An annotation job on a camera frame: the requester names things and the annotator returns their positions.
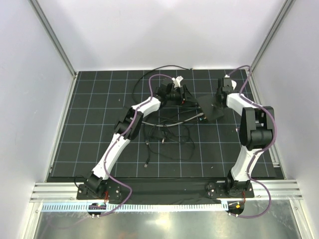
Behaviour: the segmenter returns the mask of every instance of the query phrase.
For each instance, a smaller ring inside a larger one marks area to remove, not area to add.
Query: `black grid surface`
[[[213,95],[217,89],[217,79],[228,70],[160,70],[154,72],[183,76],[183,84],[198,98]],[[137,79],[144,71],[98,71],[80,72],[76,82],[61,139],[56,152],[50,177],[74,177],[86,175],[101,159],[113,135],[114,123],[123,106],[134,105],[131,92]],[[150,93],[149,76],[138,85],[136,98],[146,100]],[[245,71],[237,71],[232,79],[239,90],[246,78]],[[155,77],[152,87],[160,85],[163,78]],[[244,94],[253,100],[250,86]],[[171,117],[185,111],[185,108],[163,108],[155,113],[161,117]],[[195,112],[181,114],[179,120],[185,120]],[[150,120],[158,123],[159,119]],[[185,161],[190,154],[190,143],[151,141],[153,151],[169,154],[167,159],[151,154],[150,163],[144,168],[147,159],[147,146],[143,134],[134,139],[123,151],[111,172],[115,177],[224,177],[236,162],[240,151],[240,116],[232,109],[225,110],[225,117],[210,123],[189,124],[190,136],[194,141],[193,157]],[[180,134],[183,126],[172,127]],[[253,177],[275,177],[275,171],[269,155],[265,152],[258,160]]]

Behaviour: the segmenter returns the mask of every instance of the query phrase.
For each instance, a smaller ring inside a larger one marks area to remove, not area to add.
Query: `reflective metal surface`
[[[245,215],[262,212],[267,201],[248,201]],[[273,201],[257,219],[226,212],[117,213],[87,218],[87,213],[41,213],[36,239],[300,239],[289,200]]]

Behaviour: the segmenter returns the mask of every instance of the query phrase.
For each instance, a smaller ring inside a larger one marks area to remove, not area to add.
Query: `white cable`
[[[176,125],[182,124],[184,122],[190,121],[194,118],[197,118],[197,117],[203,116],[203,115],[204,115],[204,113],[202,112],[202,113],[199,113],[199,114],[197,114],[189,119],[184,120],[183,122],[178,122],[178,123],[173,123],[173,124],[165,124],[165,125],[164,124],[153,124],[153,123],[147,123],[145,121],[142,121],[142,123],[147,124],[147,125],[151,125],[151,126],[157,126],[157,127],[171,127],[171,126],[176,126]]]

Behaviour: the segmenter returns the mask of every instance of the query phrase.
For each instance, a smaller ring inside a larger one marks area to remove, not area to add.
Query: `white wall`
[[[296,1],[254,73],[275,108],[278,147],[319,235],[319,1]]]
[[[76,70],[251,63],[284,0],[39,0]]]
[[[18,237],[43,182],[71,75],[27,0],[0,1],[0,232]]]

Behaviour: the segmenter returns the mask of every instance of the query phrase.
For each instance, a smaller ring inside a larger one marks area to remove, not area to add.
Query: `ruler strip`
[[[70,202],[70,203],[43,203],[42,212],[108,212],[117,205],[106,204],[102,209],[92,210],[89,206],[92,202]],[[116,212],[208,212],[228,211],[227,201],[221,204],[204,205],[131,205],[124,204]]]

